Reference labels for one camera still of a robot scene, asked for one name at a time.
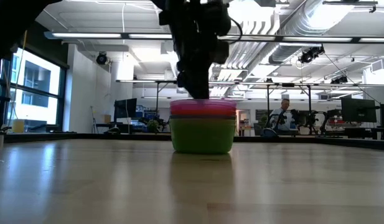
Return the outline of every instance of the wire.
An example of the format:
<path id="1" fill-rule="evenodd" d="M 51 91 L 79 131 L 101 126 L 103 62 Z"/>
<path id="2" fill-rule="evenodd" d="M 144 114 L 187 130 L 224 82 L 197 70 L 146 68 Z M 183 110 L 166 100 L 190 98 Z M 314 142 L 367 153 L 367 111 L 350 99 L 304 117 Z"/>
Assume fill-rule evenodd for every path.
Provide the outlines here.
<path id="1" fill-rule="evenodd" d="M 121 10 L 121 18 L 122 18 L 122 22 L 123 22 L 123 32 L 125 32 L 125 24 L 124 24 L 124 8 L 125 8 L 125 4 L 123 4 L 123 9 Z"/>
<path id="2" fill-rule="evenodd" d="M 26 40 L 27 40 L 27 30 L 24 32 L 23 49 L 22 49 L 22 54 L 21 54 L 21 56 L 20 56 L 19 71 L 17 72 L 15 92 L 14 92 L 14 94 L 13 94 L 13 98 L 14 98 L 14 99 L 12 99 L 11 116 L 9 117 L 9 121 L 8 121 L 8 123 L 7 123 L 8 126 L 10 125 L 10 123 L 11 123 L 11 121 L 12 121 L 13 111 L 14 111 L 15 114 L 16 114 L 16 109 L 15 109 L 15 106 L 14 106 L 14 105 L 15 105 L 14 100 L 16 100 L 17 83 L 19 82 L 19 76 L 20 76 L 19 73 L 20 73 L 20 69 L 22 68 L 23 54 L 24 54 L 24 49 L 25 49 L 25 47 L 26 47 Z"/>
<path id="3" fill-rule="evenodd" d="M 237 38 L 237 40 L 231 42 L 230 44 L 234 44 L 236 42 L 239 42 L 241 40 L 241 38 L 243 37 L 243 28 L 241 28 L 241 25 L 234 19 L 230 18 L 237 26 L 237 28 L 239 29 L 239 38 Z"/>
<path id="4" fill-rule="evenodd" d="M 327 56 L 327 54 L 326 53 L 324 53 L 324 55 L 331 61 L 331 63 L 339 70 L 339 72 L 341 72 L 343 75 L 345 75 L 345 77 L 347 77 L 354 85 L 356 85 L 356 83 L 351 79 L 351 78 L 349 78 L 348 76 L 347 76 L 347 74 L 346 73 L 344 73 L 334 62 L 333 62 L 333 60 L 331 60 L 330 58 L 329 58 L 329 56 Z M 358 86 L 357 85 L 357 87 L 362 91 L 362 92 L 364 92 L 368 97 L 370 97 L 372 100 L 374 100 L 374 101 L 376 101 L 378 104 L 381 104 L 378 100 L 376 100 L 376 99 L 374 99 L 374 97 L 372 97 L 372 96 L 370 96 L 365 90 L 363 90 L 363 88 L 361 88 L 360 86 Z"/>
<path id="5" fill-rule="evenodd" d="M 129 120 L 128 120 L 128 107 L 127 107 L 127 104 L 128 104 L 128 100 L 125 100 L 125 111 L 127 112 L 128 134 L 131 134 L 129 132 Z"/>

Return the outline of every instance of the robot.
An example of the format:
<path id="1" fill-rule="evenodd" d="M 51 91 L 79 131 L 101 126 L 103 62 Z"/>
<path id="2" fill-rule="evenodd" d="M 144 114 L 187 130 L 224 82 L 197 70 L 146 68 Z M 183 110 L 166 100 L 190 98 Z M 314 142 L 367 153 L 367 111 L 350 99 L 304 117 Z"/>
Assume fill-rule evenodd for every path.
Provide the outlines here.
<path id="1" fill-rule="evenodd" d="M 59 1 L 0 0 L 0 61 L 11 55 L 10 48 L 44 8 Z M 208 69 L 214 62 L 225 63 L 229 54 L 229 43 L 217 38 L 227 35 L 231 27 L 228 4 L 221 0 L 207 4 L 201 4 L 200 0 L 152 1 L 162 9 L 160 25 L 169 25 L 171 30 L 179 58 L 178 86 L 184 87 L 195 99 L 209 98 Z"/>

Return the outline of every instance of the plastic bowl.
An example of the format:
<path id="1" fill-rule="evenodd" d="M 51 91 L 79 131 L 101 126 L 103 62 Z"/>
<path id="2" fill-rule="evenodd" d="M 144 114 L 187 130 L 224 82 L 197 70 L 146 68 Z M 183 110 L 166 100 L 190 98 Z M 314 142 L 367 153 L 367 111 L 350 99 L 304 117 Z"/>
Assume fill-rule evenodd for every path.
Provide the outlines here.
<path id="1" fill-rule="evenodd" d="M 177 100 L 171 102 L 172 115 L 236 115 L 236 102 L 228 100 Z"/>
<path id="2" fill-rule="evenodd" d="M 235 135 L 235 119 L 170 119 L 172 146 L 189 154 L 226 154 Z"/>

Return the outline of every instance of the computer monitor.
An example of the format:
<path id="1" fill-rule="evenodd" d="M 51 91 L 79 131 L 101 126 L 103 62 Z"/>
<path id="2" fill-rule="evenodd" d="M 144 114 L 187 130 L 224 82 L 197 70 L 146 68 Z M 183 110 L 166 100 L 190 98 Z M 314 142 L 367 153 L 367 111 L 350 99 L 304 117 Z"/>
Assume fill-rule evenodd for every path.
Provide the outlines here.
<path id="1" fill-rule="evenodd" d="M 136 117 L 136 98 L 115 101 L 115 122 L 117 122 L 117 118 L 134 117 Z"/>
<path id="2" fill-rule="evenodd" d="M 376 105 L 374 100 L 341 98 L 342 120 L 350 122 L 376 123 Z"/>

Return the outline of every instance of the table surface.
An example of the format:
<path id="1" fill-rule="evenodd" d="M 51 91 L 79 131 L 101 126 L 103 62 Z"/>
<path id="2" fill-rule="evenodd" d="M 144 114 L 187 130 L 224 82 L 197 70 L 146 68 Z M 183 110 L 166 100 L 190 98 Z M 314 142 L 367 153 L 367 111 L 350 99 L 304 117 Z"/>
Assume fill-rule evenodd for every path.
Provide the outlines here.
<path id="1" fill-rule="evenodd" d="M 0 223 L 384 223 L 384 152 L 74 139 L 0 149 Z"/>

